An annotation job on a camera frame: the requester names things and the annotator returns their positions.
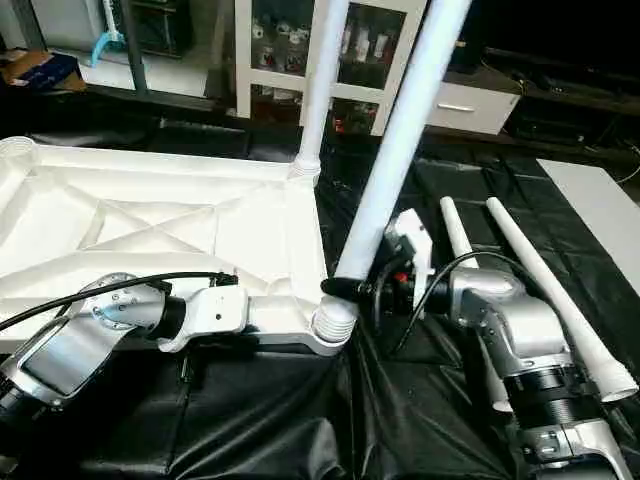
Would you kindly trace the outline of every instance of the drawer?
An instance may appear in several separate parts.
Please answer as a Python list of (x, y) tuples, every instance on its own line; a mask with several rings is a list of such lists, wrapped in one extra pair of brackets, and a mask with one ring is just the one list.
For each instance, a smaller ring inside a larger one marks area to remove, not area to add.
[(497, 135), (519, 99), (512, 93), (443, 83), (427, 124)]

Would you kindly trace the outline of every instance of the cardboard box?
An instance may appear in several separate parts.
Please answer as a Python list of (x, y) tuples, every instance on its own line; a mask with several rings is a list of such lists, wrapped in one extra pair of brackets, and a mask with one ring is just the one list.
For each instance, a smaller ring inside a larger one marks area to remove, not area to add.
[(14, 49), (0, 54), (0, 61), (0, 74), (9, 87), (38, 92), (87, 88), (78, 60), (70, 55)]

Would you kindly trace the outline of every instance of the white pole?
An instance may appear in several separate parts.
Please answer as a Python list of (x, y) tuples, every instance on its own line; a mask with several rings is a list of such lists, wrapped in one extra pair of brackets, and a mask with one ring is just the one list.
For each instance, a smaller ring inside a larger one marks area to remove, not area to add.
[(300, 150), (291, 165), (293, 176), (320, 174), (320, 147), (331, 101), (331, 87), (338, 75), (342, 34), (347, 23), (349, 0), (329, 0), (327, 18), (321, 33), (318, 65), (308, 78), (305, 91), (307, 109)]
[(102, 0), (104, 6), (104, 16), (107, 20), (107, 29), (109, 30), (109, 36), (112, 42), (118, 41), (118, 29), (116, 28), (116, 22), (113, 19), (113, 9), (111, 7), (111, 0)]
[[(433, 0), (429, 7), (342, 251), (338, 277), (362, 280), (369, 273), (470, 4), (471, 0)], [(325, 296), (314, 316), (314, 332), (327, 342), (346, 342), (356, 316), (354, 305)]]
[[(449, 234), (453, 254), (456, 257), (459, 257), (465, 253), (473, 251), (453, 199), (451, 197), (441, 198), (440, 208), (442, 209), (442, 216), (444, 217), (444, 223), (447, 227), (447, 233)], [(465, 260), (460, 264), (460, 266), (467, 268), (479, 268), (478, 261), (475, 258)], [(487, 347), (485, 347), (482, 341), (480, 342), (480, 348), (484, 364), (487, 366), (486, 381), (487, 390), (489, 390), (489, 397), (491, 398), (491, 405), (499, 412), (513, 412), (511, 404), (509, 403), (507, 389), (505, 388), (502, 379), (498, 376), (498, 372), (496, 372), (496, 368), (493, 366)]]
[(544, 289), (553, 302), (573, 338), (589, 376), (598, 386), (603, 402), (612, 402), (633, 395), (638, 385), (625, 366), (618, 362), (598, 334), (593, 330), (580, 309), (562, 287), (531, 242), (522, 233), (500, 200), (490, 198), (487, 206), (522, 264)]

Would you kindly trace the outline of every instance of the white table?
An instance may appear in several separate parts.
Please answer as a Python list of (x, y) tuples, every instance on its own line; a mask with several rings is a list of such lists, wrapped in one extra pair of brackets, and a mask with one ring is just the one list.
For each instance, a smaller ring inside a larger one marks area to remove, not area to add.
[(538, 162), (640, 295), (640, 208), (602, 168)]

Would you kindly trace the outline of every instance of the black tarp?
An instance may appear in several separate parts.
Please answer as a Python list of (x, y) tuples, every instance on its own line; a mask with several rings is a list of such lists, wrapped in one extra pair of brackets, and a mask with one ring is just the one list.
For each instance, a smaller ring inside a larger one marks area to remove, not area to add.
[[(40, 120), (26, 133), (51, 143), (77, 145), (84, 136), (96, 146), (276, 161), (289, 161), (297, 142), (295, 133), (282, 131), (200, 129), (146, 117), (134, 123), (127, 129), (121, 122), (114, 134), (81, 125), (60, 132), (59, 124), (55, 130)], [(360, 137), (332, 138), (325, 145), (316, 197), (330, 271), (376, 149), (375, 142)], [(533, 156), (426, 139), (397, 210), (417, 210), (434, 238), (436, 265), (452, 258), (438, 209), (444, 195), (456, 200), (475, 247), (510, 254), (483, 206), (488, 196), (498, 196), (614, 355), (638, 378), (640, 300)], [(383, 335), (376, 338), (365, 316), (335, 358), (224, 348), (175, 356), (121, 352), (83, 397), (45, 420), (17, 476), (517, 476), (522, 464), (509, 443), (514, 425), (488, 405), (476, 339), (444, 318), (428, 316), (406, 348), (391, 357), (406, 320), (385, 317)], [(185, 355), (193, 374), (182, 381)], [(607, 406), (636, 474), (639, 405), (634, 397)]]

